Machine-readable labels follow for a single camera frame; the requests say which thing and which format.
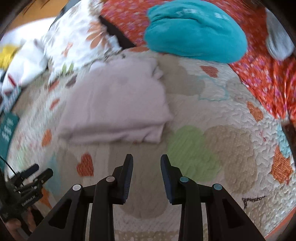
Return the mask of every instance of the teal cloth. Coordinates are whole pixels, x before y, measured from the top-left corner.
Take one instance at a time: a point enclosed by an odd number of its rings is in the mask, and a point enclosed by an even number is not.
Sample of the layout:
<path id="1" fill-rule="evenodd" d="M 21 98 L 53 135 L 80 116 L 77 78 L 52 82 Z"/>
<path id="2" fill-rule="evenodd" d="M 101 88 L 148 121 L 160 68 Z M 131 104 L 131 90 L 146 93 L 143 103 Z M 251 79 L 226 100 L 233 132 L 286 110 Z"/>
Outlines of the teal cloth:
<path id="1" fill-rule="evenodd" d="M 175 0 L 148 9 L 147 16 L 144 40 L 153 51 L 232 63 L 247 50 L 243 30 L 212 3 Z"/>

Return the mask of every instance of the bedding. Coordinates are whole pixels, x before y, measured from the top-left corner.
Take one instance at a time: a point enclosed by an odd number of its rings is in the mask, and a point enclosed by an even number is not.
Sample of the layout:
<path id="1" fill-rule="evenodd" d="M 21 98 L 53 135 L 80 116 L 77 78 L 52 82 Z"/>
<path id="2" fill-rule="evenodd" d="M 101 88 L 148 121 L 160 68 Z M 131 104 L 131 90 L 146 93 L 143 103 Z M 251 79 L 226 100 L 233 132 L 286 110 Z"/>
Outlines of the bedding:
<path id="1" fill-rule="evenodd" d="M 230 15 L 245 32 L 248 50 L 244 57 L 229 66 L 247 89 L 275 118 L 286 113 L 296 121 L 296 59 L 273 59 L 266 48 L 267 28 L 264 8 L 249 8 L 243 0 L 207 0 Z M 117 26 L 137 46 L 145 45 L 145 29 L 149 26 L 146 12 L 165 0 L 108 0 L 102 15 Z"/>
<path id="2" fill-rule="evenodd" d="M 41 38 L 49 59 L 49 83 L 95 60 L 104 60 L 121 48 L 98 19 L 103 2 L 82 0 L 60 17 Z"/>
<path id="3" fill-rule="evenodd" d="M 131 153 L 129 198 L 125 205 L 114 206 L 115 239 L 177 240 L 181 207 L 169 204 L 160 171 L 160 156 L 167 153 L 172 165 L 194 181 L 222 184 L 267 236 L 296 206 L 295 167 L 280 121 L 226 64 L 158 54 L 144 47 L 124 50 L 107 61 L 130 56 L 156 58 L 164 72 L 160 80 L 174 118 L 166 124 L 159 144 L 74 145 L 57 139 L 66 99 L 88 67 L 51 85 L 46 72 L 20 96 L 14 112 L 21 119 L 8 163 L 15 171 L 34 163 L 40 171 L 53 169 L 37 203 L 40 211 L 47 214 L 76 183 L 96 184 Z"/>

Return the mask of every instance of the wooden floor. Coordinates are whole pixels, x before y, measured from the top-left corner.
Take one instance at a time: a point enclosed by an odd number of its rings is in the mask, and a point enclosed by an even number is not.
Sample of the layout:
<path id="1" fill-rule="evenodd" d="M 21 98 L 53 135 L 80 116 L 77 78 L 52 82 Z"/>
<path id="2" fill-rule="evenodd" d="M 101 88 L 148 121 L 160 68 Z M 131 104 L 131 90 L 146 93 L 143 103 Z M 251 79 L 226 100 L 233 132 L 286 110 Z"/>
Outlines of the wooden floor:
<path id="1" fill-rule="evenodd" d="M 55 17 L 68 0 L 32 0 L 31 3 L 13 20 L 8 30 L 42 18 Z"/>

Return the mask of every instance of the orange heart patch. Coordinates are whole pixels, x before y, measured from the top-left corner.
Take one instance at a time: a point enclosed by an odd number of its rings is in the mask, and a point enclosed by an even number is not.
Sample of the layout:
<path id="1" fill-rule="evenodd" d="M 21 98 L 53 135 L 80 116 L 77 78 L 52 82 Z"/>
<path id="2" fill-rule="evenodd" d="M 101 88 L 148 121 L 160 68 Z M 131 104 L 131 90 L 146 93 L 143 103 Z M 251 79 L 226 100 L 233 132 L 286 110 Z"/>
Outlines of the orange heart patch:
<path id="1" fill-rule="evenodd" d="M 47 129 L 44 133 L 42 142 L 41 142 L 41 146 L 45 147 L 47 145 L 49 145 L 52 141 L 52 132 L 50 129 Z"/>
<path id="2" fill-rule="evenodd" d="M 81 156 L 81 163 L 79 163 L 76 166 L 76 169 L 80 177 L 94 176 L 94 166 L 93 166 L 91 155 L 89 153 L 84 153 Z"/>
<path id="3" fill-rule="evenodd" d="M 250 113 L 252 114 L 252 116 L 254 117 L 255 121 L 258 122 L 263 120 L 264 118 L 263 112 L 258 107 L 255 107 L 252 102 L 247 101 L 247 107 Z"/>
<path id="4" fill-rule="evenodd" d="M 290 157 L 285 158 L 279 146 L 276 146 L 270 174 L 273 175 L 274 179 L 278 180 L 280 184 L 284 181 L 287 181 L 287 184 L 289 184 L 289 178 L 292 173 L 293 169 L 290 165 Z"/>
<path id="5" fill-rule="evenodd" d="M 201 69 L 206 72 L 206 74 L 212 78 L 218 78 L 218 70 L 212 66 L 201 66 Z"/>
<path id="6" fill-rule="evenodd" d="M 49 207 L 50 209 L 52 209 L 52 206 L 49 202 L 49 192 L 45 188 L 42 188 L 41 192 L 43 197 L 39 201 L 44 205 L 46 205 L 47 207 Z"/>

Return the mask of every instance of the human hand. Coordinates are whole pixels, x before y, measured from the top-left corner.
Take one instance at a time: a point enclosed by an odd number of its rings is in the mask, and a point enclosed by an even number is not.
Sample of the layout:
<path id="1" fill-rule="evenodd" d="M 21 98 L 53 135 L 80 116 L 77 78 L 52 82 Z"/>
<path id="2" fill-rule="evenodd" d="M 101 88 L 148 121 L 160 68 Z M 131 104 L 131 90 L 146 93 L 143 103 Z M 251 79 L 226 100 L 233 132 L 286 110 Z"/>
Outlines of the human hand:
<path id="1" fill-rule="evenodd" d="M 24 219 L 26 224 L 28 225 L 28 228 L 30 232 L 33 232 L 36 229 L 36 223 L 34 221 L 33 214 L 31 212 L 31 208 L 28 208 L 28 211 L 26 213 L 26 217 Z M 7 230 L 10 232 L 11 236 L 16 240 L 16 241 L 24 241 L 24 238 L 19 234 L 17 229 L 21 228 L 21 222 L 18 219 L 10 219 L 5 223 L 5 226 Z"/>

